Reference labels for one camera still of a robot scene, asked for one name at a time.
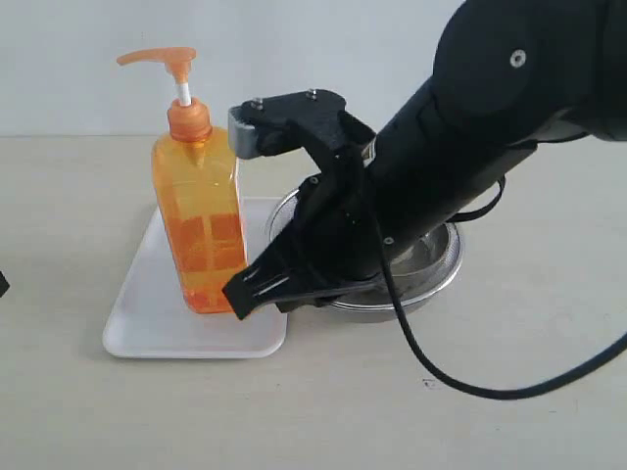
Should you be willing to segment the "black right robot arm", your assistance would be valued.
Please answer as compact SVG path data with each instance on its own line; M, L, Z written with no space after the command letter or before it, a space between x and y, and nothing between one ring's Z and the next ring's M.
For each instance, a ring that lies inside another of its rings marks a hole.
M248 158L305 149L319 172L293 216L225 285L235 314L368 289L542 143L626 137L622 1L466 1L431 76L379 131L320 90L248 101L229 132Z

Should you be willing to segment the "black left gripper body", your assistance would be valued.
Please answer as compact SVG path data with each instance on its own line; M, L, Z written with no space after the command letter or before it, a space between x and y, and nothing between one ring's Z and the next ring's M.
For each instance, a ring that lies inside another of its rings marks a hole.
M10 284L3 272L0 272L0 297L3 297L10 289Z

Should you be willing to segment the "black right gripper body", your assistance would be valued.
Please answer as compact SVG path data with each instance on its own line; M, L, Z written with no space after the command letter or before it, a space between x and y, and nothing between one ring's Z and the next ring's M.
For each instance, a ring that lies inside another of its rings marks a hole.
M300 184L291 217L249 267L261 265L271 273L308 267L347 280L381 274L390 287L390 261L367 173L382 157L376 144L385 130L352 115L345 99L329 90L250 101L264 102L275 128L270 157L304 149L318 172Z

